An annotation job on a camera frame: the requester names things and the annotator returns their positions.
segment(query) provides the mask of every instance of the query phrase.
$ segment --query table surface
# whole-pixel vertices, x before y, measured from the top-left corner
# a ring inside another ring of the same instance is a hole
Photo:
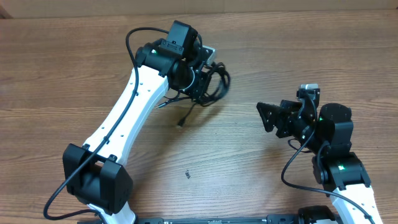
[[[398,11],[320,11],[0,20],[1,223],[51,223],[42,210],[64,180],[63,151],[94,132],[127,84],[126,33],[169,29],[175,19],[218,50],[231,89],[213,106],[197,106],[183,128],[176,124],[189,101],[152,111],[126,167],[134,180],[133,211],[140,217],[258,217],[332,207],[322,194],[281,182],[294,150],[287,139],[265,132],[256,110],[258,101],[295,100],[299,84],[319,83],[320,106],[352,108],[352,151],[371,177],[384,223],[396,222]],[[159,37],[134,34],[132,49]],[[287,180],[321,187],[311,158],[299,155]],[[64,190],[50,213],[82,208]]]

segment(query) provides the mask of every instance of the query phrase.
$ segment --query robotic arm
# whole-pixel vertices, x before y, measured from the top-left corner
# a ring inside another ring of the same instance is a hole
[[[129,36],[139,30],[161,31],[168,36],[140,47],[134,58]],[[159,107],[184,99],[191,99],[194,105],[209,106],[228,92],[230,77],[222,63],[214,63],[216,50],[204,46],[198,32],[187,24],[175,21],[169,32],[150,27],[134,29],[128,33],[126,45],[134,64],[127,87],[84,145],[69,144],[66,148],[63,153],[66,181],[47,202],[45,218],[59,220],[93,212],[101,218],[101,223],[133,224],[136,216],[127,203],[132,179],[124,166],[132,144],[155,104],[169,88],[176,90],[178,95]],[[220,75],[220,83],[215,92],[209,94],[208,85],[214,73]],[[68,193],[91,209],[60,217],[48,215],[51,202],[65,186]]]
[[[299,102],[282,100],[280,106],[257,104],[267,132],[276,127],[276,136],[293,136],[302,145],[282,171],[282,181],[297,189],[330,196],[344,224],[382,223],[368,173],[355,153],[350,152],[354,128],[351,109],[329,103],[322,106],[318,118],[319,98],[318,85],[307,84],[297,91]],[[316,155],[312,158],[313,174],[324,190],[291,184],[284,179],[287,167],[304,147]],[[319,220],[314,218],[319,211],[306,209],[301,217],[306,216],[305,223],[312,223]]]

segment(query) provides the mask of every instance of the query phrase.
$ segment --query table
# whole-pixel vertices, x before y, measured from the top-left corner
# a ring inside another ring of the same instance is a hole
[[[93,133],[127,84],[126,33],[169,29],[175,19],[218,50],[231,89],[213,106],[197,106],[183,128],[176,124],[189,101],[153,110],[126,166],[134,180],[133,211],[140,217],[258,217],[332,207],[324,195],[280,181],[294,150],[287,139],[265,132],[256,110],[258,101],[294,100],[299,84],[319,83],[320,106],[352,108],[352,151],[371,177],[384,223],[396,222],[398,11],[308,11],[0,20],[1,223],[53,223],[42,209],[64,180],[63,151]],[[159,37],[134,34],[132,49]],[[287,180],[321,187],[311,157],[298,156]],[[50,213],[82,208],[64,190]]]

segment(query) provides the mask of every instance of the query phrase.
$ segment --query wooden table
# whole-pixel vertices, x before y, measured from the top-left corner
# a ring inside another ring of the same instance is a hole
[[[353,110],[352,150],[371,177],[384,223],[398,219],[398,11],[268,12],[0,20],[0,222],[52,223],[42,210],[64,180],[62,153],[82,144],[123,91],[135,27],[169,29],[178,19],[218,49],[232,76],[225,99],[153,110],[129,156],[129,199],[141,217],[258,217],[329,205],[322,194],[285,186],[294,151],[266,133],[258,101],[294,100],[301,83],[319,83],[320,106]],[[142,32],[132,49],[164,37]],[[312,155],[298,156],[291,182],[321,187]],[[185,172],[189,170],[188,179]],[[66,190],[50,207],[85,208]],[[91,215],[58,223],[75,223]]]

